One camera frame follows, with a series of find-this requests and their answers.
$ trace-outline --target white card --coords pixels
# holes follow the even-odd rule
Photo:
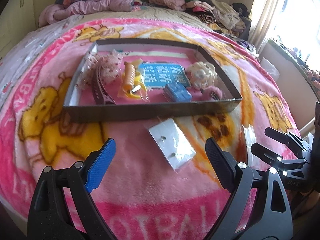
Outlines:
[[[196,155],[183,132],[171,118],[151,127],[149,132],[175,170]]]

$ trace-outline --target blue card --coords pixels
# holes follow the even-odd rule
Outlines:
[[[145,86],[149,88],[164,88],[173,82],[190,87],[184,68],[173,63],[142,63],[139,66],[144,77]]]

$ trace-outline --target window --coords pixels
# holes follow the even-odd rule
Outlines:
[[[273,37],[300,51],[311,69],[320,70],[320,0],[285,0]]]

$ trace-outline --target orange coil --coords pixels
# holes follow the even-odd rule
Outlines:
[[[128,62],[125,62],[124,66],[125,66],[125,69],[124,69],[122,89],[125,92],[129,92],[134,88],[134,78],[136,76],[136,71],[134,66]]]

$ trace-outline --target beige curtain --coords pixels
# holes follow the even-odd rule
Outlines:
[[[260,54],[270,38],[270,30],[276,26],[278,18],[285,0],[254,0],[250,19],[252,20],[249,42],[256,46],[257,53]]]

